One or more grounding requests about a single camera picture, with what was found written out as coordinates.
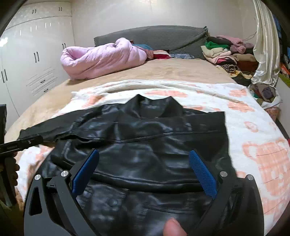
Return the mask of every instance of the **satin curtain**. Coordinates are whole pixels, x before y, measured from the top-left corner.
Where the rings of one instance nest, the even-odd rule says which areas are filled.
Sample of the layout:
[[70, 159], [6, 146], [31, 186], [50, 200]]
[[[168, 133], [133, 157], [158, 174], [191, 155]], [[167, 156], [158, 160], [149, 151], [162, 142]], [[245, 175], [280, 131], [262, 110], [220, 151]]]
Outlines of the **satin curtain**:
[[260, 0], [253, 0], [257, 15], [257, 42], [254, 56], [259, 62], [252, 77], [253, 83], [264, 83], [272, 87], [280, 71], [280, 45], [274, 18], [269, 8]]

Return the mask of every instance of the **black leather jacket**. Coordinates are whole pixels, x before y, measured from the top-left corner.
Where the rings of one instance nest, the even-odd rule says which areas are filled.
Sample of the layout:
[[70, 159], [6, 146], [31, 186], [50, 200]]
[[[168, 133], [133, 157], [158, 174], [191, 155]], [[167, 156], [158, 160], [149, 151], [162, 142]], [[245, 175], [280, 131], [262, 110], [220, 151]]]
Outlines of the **black leather jacket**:
[[[200, 220], [212, 199], [189, 165], [192, 149], [217, 171], [235, 176], [228, 154], [224, 112], [184, 109], [172, 97], [151, 100], [137, 95], [126, 104], [77, 110], [22, 130], [19, 138], [42, 135], [56, 142], [38, 170], [55, 176], [82, 160], [92, 148], [100, 162], [77, 198], [102, 235], [162, 235], [171, 217], [186, 232]], [[232, 194], [221, 228], [230, 220]]]

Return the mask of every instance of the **green clothing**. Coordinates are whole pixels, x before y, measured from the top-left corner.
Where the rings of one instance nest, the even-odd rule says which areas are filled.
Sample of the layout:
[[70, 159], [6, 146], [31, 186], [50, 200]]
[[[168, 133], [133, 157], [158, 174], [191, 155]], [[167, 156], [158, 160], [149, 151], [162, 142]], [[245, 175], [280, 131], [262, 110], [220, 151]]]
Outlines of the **green clothing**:
[[290, 88], [290, 79], [288, 79], [285, 75], [282, 73], [279, 73], [280, 79]]
[[226, 44], [217, 44], [217, 43], [214, 43], [212, 41], [206, 41], [205, 42], [205, 46], [207, 49], [211, 50], [213, 48], [227, 48], [229, 49], [230, 46], [229, 45], [226, 45]]

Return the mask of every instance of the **white blanket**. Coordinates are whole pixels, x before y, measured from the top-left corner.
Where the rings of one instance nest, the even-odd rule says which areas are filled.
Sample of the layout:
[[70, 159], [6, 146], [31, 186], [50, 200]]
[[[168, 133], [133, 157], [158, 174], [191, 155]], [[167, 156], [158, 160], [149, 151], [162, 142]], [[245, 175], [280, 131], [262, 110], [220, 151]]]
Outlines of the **white blanket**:
[[[71, 102], [53, 117], [109, 103], [126, 103], [137, 94], [150, 99], [172, 96], [183, 107], [225, 111], [229, 154], [237, 175], [254, 176], [263, 204], [265, 234], [285, 210], [290, 197], [290, 148], [287, 140], [247, 88], [238, 84], [203, 84], [166, 80], [125, 80], [73, 92]], [[19, 161], [18, 190], [25, 199], [27, 182], [51, 148], [27, 149]]]

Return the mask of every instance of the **gray headboard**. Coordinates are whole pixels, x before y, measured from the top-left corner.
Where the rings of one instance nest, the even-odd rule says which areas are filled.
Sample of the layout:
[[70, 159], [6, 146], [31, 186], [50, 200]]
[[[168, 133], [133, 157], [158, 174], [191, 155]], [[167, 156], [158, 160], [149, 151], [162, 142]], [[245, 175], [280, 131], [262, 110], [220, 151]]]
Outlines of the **gray headboard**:
[[134, 44], [147, 44], [154, 50], [169, 49], [170, 53], [189, 53], [204, 59], [200, 46], [207, 37], [207, 27], [158, 25], [122, 30], [94, 38], [95, 45], [115, 42], [124, 37], [134, 40]]

